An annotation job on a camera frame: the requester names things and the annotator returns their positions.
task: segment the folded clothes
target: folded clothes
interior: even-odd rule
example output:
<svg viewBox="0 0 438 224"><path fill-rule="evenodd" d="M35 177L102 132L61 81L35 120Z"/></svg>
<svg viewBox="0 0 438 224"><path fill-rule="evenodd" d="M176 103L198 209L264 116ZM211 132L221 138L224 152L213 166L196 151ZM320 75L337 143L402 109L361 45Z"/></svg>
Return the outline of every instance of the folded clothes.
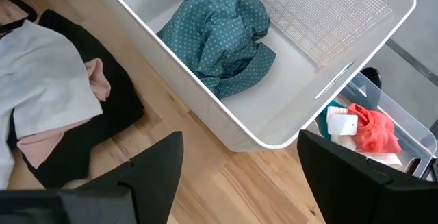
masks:
<svg viewBox="0 0 438 224"><path fill-rule="evenodd" d="M105 101L110 95L111 85L103 75L103 63L99 58L85 63L90 82L91 91L99 101ZM64 133L75 127L87 123L90 119L79 121L70 125L65 125L56 129L50 129L22 138L17 147L26 155L29 163L37 169L55 149L61 141Z"/></svg>
<svg viewBox="0 0 438 224"><path fill-rule="evenodd" d="M0 39L0 52L2 150L7 149L11 116L16 136L22 139L102 114L81 56L65 36L24 21ZM10 158L9 151L0 154L2 160ZM10 160L0 174L7 175L6 165Z"/></svg>
<svg viewBox="0 0 438 224"><path fill-rule="evenodd" d="M0 138L8 136L10 124L0 123ZM14 169L14 157L5 142L0 142L0 190L5 190L9 184L9 177Z"/></svg>
<svg viewBox="0 0 438 224"><path fill-rule="evenodd" d="M358 116L357 134L352 137L358 150L370 153L399 153L402 150L388 116L357 104L348 106L348 114Z"/></svg>
<svg viewBox="0 0 438 224"><path fill-rule="evenodd" d="M333 124L333 117L337 115L345 115L348 113L348 109L346 108L339 108L339 107L328 107L327 110L327 124L328 127L333 125L341 125L344 126L344 124ZM385 164L387 166L391 166L395 169L399 169L402 166L402 162L400 159L398 159L397 155L394 153L366 153L362 152L360 150L357 150L356 143L353 141L351 135L339 135L339 134L331 134L331 140L333 142L336 142L337 144L344 146L345 148L355 151L357 153L360 153L361 155L371 158L373 160L376 160L377 162L380 162L382 164Z"/></svg>
<svg viewBox="0 0 438 224"><path fill-rule="evenodd" d="M259 0L185 0L157 35L224 98L254 86L269 71L276 55L255 43L269 26Z"/></svg>
<svg viewBox="0 0 438 224"><path fill-rule="evenodd" d="M53 152L37 169L23 155L28 169L45 188L61 188L71 180L88 176L90 151L93 146L142 118L143 105L127 72L90 32L51 10L42 14L39 24L67 37L80 53L84 63L95 58L101 59L103 74L111 84L111 95L105 102L100 102L103 114L65 132ZM15 148L17 142L11 116L8 144Z"/></svg>

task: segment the wooden floor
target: wooden floor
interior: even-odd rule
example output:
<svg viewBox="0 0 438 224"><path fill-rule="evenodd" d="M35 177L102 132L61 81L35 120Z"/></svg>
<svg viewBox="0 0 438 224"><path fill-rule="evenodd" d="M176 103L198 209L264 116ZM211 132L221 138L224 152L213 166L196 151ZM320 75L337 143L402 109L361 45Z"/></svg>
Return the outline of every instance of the wooden floor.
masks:
<svg viewBox="0 0 438 224"><path fill-rule="evenodd" d="M25 1L40 14L51 8L94 34L131 76L146 107L141 121L93 149L89 179L180 130L183 173L168 223L323 223L296 146L259 153L228 151L149 66L102 0ZM19 152L14 155L10 189L42 188Z"/></svg>

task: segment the red fabric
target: red fabric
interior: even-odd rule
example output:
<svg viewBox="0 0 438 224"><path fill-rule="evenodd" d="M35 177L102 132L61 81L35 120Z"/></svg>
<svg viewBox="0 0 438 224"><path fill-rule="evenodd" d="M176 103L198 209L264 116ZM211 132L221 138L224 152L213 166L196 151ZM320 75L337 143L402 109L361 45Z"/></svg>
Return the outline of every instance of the red fabric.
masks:
<svg viewBox="0 0 438 224"><path fill-rule="evenodd" d="M351 104L348 114L357 115L357 133L352 136L357 149L370 153L399 153L402 149L394 135L394 124L388 116Z"/></svg>

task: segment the laundry basket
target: laundry basket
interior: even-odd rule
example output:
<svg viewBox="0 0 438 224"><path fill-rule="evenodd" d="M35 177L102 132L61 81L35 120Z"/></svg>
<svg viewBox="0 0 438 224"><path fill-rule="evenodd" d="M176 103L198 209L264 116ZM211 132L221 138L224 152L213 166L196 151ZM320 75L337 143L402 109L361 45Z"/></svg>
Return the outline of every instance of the laundry basket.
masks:
<svg viewBox="0 0 438 224"><path fill-rule="evenodd" d="M104 0L152 67L232 151L290 145L412 12L415 0L261 0L268 74L217 99L155 35L183 0Z"/></svg>

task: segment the pink fabric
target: pink fabric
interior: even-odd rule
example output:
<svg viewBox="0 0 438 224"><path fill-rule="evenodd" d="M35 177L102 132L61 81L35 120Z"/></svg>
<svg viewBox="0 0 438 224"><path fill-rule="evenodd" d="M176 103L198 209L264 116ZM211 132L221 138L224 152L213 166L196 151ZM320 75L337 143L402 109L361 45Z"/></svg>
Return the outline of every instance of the pink fabric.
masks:
<svg viewBox="0 0 438 224"><path fill-rule="evenodd" d="M110 95L111 85L103 75L102 60L99 58L91 60L85 63L85 67L87 69L92 92L100 101L106 101ZM56 145L61 141L64 132L83 125L88 121L89 119L20 138L17 147L26 156L29 163L37 169L49 157L50 153L52 153Z"/></svg>
<svg viewBox="0 0 438 224"><path fill-rule="evenodd" d="M96 58L85 63L87 68L88 79L90 80L90 87L94 95L100 101L106 101L111 92L111 85L103 75L102 60Z"/></svg>

